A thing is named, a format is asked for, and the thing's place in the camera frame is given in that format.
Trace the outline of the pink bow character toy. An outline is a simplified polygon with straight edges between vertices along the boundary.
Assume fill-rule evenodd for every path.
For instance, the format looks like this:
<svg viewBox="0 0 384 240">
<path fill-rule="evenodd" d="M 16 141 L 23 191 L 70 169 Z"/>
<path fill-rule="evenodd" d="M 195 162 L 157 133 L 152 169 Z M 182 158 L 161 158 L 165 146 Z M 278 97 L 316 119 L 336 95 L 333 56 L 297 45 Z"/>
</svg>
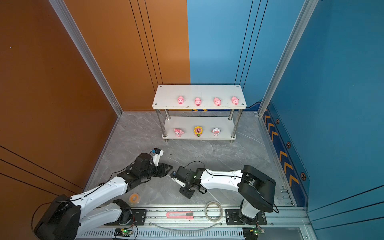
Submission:
<svg viewBox="0 0 384 240">
<path fill-rule="evenodd" d="M 185 132 L 184 132 L 182 129 L 177 129 L 177 128 L 175 128 L 175 129 L 174 129 L 174 133 L 175 133 L 175 135 L 176 135 L 178 138 L 180 138 Z"/>
</svg>

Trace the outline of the pink yellow figure toy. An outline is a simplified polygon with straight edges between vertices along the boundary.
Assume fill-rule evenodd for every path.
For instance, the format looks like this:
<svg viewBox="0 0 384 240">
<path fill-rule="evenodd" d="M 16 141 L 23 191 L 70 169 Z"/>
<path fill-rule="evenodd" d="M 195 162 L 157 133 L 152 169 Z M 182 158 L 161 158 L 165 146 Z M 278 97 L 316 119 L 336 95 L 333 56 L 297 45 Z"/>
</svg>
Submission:
<svg viewBox="0 0 384 240">
<path fill-rule="evenodd" d="M 203 128 L 200 126 L 197 126 L 194 128 L 194 134 L 196 137 L 201 137 L 203 134 Z"/>
</svg>

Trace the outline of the pink white round character toy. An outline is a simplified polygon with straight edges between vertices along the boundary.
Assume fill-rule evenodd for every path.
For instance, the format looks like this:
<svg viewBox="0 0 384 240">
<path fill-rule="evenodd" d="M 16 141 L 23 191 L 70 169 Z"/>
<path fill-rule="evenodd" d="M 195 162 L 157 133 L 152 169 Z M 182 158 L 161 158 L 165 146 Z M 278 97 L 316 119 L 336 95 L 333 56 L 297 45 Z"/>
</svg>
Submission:
<svg viewBox="0 0 384 240">
<path fill-rule="evenodd" d="M 219 128 L 214 128 L 212 130 L 213 136 L 217 137 L 221 133 L 221 130 Z"/>
</svg>

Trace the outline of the pink pig toy bottom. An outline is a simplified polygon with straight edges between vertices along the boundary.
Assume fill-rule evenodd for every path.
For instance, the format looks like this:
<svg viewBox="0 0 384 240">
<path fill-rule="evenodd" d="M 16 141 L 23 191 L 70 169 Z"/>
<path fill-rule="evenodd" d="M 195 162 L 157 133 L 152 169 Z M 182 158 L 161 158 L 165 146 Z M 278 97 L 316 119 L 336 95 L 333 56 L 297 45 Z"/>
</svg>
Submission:
<svg viewBox="0 0 384 240">
<path fill-rule="evenodd" d="M 183 103 L 184 103 L 184 97 L 183 96 L 179 96 L 178 98 L 177 98 L 177 100 L 178 100 L 178 104 L 179 105 L 182 105 Z"/>
</svg>

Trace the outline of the white two-tier shelf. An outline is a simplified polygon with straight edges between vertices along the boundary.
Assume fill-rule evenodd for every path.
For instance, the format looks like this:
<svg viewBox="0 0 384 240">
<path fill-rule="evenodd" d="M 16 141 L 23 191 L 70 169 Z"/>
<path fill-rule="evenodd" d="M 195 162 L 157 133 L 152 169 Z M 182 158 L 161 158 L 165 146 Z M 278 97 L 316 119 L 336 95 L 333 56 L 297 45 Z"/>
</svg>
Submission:
<svg viewBox="0 0 384 240">
<path fill-rule="evenodd" d="M 178 104 L 177 98 L 184 97 L 184 103 Z M 232 103 L 232 97 L 239 98 L 239 104 Z M 195 99 L 200 98 L 202 104 L 197 107 Z M 221 106 L 214 104 L 214 98 L 221 99 Z M 237 128 L 247 103 L 240 85 L 159 85 L 152 104 L 162 129 L 162 138 L 169 140 L 208 140 L 229 141 L 233 143 L 237 136 Z M 229 111 L 226 117 L 208 116 L 171 116 L 170 111 L 194 111 L 207 113 L 209 110 Z M 196 137 L 194 128 L 203 128 L 201 137 Z M 178 138 L 174 129 L 182 129 L 185 133 Z M 221 133 L 215 137 L 214 128 Z"/>
</svg>

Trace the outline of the small pink pig toy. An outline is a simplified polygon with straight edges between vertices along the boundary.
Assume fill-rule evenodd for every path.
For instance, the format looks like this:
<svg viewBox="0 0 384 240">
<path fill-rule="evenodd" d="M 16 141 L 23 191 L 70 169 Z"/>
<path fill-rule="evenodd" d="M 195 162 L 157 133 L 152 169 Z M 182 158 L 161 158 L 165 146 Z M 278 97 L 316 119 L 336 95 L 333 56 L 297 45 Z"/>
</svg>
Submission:
<svg viewBox="0 0 384 240">
<path fill-rule="evenodd" d="M 238 105 L 239 104 L 239 98 L 237 98 L 237 97 L 232 97 L 232 103 L 234 104 L 234 105 Z"/>
</svg>

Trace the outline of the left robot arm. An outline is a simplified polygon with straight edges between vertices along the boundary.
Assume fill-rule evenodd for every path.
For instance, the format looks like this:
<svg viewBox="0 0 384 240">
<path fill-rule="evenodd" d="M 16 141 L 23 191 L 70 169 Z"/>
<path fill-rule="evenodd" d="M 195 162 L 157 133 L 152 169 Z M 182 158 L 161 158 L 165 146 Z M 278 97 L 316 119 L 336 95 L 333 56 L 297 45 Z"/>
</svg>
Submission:
<svg viewBox="0 0 384 240">
<path fill-rule="evenodd" d="M 160 163 L 160 149 L 142 153 L 122 170 L 111 174 L 98 187 L 68 197 L 60 195 L 51 203 L 32 232 L 39 240 L 74 240 L 105 224 L 134 224 L 131 206 L 119 197 L 153 178 L 165 177 L 173 168 Z"/>
</svg>

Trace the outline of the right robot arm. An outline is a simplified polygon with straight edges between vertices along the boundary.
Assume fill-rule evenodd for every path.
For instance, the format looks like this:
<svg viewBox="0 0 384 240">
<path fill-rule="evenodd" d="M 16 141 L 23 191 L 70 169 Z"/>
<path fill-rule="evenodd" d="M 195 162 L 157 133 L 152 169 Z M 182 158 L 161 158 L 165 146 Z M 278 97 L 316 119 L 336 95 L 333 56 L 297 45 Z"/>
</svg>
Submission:
<svg viewBox="0 0 384 240">
<path fill-rule="evenodd" d="M 259 212 L 275 211 L 276 181 L 250 165 L 229 172 L 205 168 L 192 171 L 179 167 L 171 173 L 171 178 L 181 186 L 180 193 L 188 199 L 196 191 L 205 194 L 209 190 L 219 189 L 239 193 L 243 197 L 241 217 L 254 219 Z"/>
</svg>

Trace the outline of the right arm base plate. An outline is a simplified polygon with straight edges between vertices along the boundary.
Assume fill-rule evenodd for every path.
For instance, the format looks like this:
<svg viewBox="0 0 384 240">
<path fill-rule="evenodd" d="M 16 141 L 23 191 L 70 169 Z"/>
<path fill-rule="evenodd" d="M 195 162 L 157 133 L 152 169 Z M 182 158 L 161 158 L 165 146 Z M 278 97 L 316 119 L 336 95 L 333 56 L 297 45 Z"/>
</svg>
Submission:
<svg viewBox="0 0 384 240">
<path fill-rule="evenodd" d="M 235 225 L 250 225 L 250 226 L 265 226 L 267 218 L 264 212 L 258 212 L 254 218 L 249 218 L 243 215 L 239 209 L 226 209 L 226 223 L 229 226 Z"/>
</svg>

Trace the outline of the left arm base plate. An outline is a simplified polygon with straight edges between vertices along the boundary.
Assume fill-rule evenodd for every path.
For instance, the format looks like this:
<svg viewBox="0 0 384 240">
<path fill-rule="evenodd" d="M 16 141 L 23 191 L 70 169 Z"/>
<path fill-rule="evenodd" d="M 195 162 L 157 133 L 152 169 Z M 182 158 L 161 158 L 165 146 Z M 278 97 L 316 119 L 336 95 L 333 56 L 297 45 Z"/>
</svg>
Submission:
<svg viewBox="0 0 384 240">
<path fill-rule="evenodd" d="M 143 226 L 146 216 L 146 209 L 131 209 L 130 211 L 123 211 L 117 221 L 107 223 L 105 226 Z"/>
</svg>

